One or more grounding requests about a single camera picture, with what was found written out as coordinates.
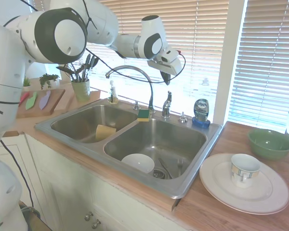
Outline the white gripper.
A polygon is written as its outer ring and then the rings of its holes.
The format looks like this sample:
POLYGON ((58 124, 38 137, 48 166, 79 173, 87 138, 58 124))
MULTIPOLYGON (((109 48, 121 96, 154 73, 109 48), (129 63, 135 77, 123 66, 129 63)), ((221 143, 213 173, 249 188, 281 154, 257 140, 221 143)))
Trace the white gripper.
POLYGON ((179 58, 174 59, 174 61, 170 63, 154 60, 147 61, 147 63, 150 67, 161 71, 161 76, 166 85, 170 84, 171 75, 177 75, 182 69, 181 61, 179 58))

